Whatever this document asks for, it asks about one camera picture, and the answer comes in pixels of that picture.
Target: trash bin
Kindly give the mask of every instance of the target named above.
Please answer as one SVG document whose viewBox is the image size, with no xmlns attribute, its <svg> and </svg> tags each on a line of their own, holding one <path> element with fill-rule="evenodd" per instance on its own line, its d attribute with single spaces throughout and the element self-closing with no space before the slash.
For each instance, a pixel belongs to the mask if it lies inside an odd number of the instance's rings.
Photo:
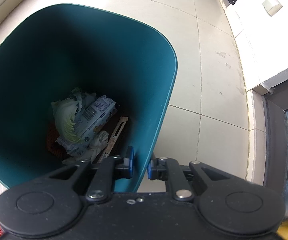
<svg viewBox="0 0 288 240">
<path fill-rule="evenodd" d="M 0 46 L 0 182 L 12 187 L 62 166 L 46 150 L 50 105 L 80 87 L 127 109 L 134 172 L 115 190 L 137 190 L 176 71 L 171 44 L 136 20 L 73 4 L 32 14 Z"/>
</svg>

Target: white wall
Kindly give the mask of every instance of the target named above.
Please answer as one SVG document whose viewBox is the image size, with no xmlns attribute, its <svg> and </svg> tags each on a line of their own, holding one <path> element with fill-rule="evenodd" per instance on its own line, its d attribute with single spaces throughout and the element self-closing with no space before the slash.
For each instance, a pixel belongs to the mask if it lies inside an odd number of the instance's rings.
<svg viewBox="0 0 288 240">
<path fill-rule="evenodd" d="M 263 1 L 238 0 L 233 5 L 242 25 L 235 39 L 247 90 L 258 82 L 269 89 L 288 79 L 288 0 L 278 0 L 283 7 L 274 16 L 266 12 Z M 231 13 L 226 15 L 230 23 L 236 22 Z"/>
</svg>

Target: tile floor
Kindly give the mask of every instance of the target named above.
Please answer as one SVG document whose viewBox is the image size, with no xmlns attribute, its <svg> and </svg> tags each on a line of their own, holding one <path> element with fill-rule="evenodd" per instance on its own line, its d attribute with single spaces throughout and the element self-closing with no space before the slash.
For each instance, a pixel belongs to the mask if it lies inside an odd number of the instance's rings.
<svg viewBox="0 0 288 240">
<path fill-rule="evenodd" d="M 239 55 L 219 0 L 24 0 L 0 25 L 0 44 L 30 14 L 77 3 L 125 15 L 159 30 L 175 49 L 178 73 L 155 147 L 180 164 L 199 160 L 245 178 L 248 111 Z M 162 191 L 145 177 L 139 191 Z"/>
</svg>

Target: screw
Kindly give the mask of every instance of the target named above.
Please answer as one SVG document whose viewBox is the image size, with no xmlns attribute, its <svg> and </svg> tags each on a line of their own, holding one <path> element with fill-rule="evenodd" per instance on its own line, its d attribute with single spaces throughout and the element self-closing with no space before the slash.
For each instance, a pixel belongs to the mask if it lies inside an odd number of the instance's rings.
<svg viewBox="0 0 288 240">
<path fill-rule="evenodd" d="M 98 199 L 104 197 L 104 193 L 101 190 L 92 190 L 89 195 L 90 198 Z"/>
<path fill-rule="evenodd" d="M 176 191 L 176 196 L 179 198 L 188 198 L 192 195 L 192 192 L 187 189 L 180 189 Z"/>
<path fill-rule="evenodd" d="M 128 200 L 126 200 L 126 203 L 130 204 L 130 205 L 134 205 L 136 203 L 136 201 L 134 199 L 128 199 Z"/>
<path fill-rule="evenodd" d="M 144 202 L 144 199 L 143 199 L 142 197 L 138 197 L 138 198 L 136 199 L 136 201 L 137 201 L 137 202 Z"/>
</svg>

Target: teal trash bin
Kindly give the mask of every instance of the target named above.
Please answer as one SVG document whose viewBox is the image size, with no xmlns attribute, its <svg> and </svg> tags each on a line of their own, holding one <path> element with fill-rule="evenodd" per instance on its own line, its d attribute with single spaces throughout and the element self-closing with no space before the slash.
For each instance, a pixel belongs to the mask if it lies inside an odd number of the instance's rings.
<svg viewBox="0 0 288 240">
<path fill-rule="evenodd" d="M 0 182 L 12 187 L 62 166 L 46 150 L 50 105 L 80 87 L 127 110 L 124 144 L 135 149 L 134 172 L 115 191 L 136 191 L 176 71 L 171 44 L 136 20 L 73 4 L 32 14 L 0 46 Z"/>
</svg>

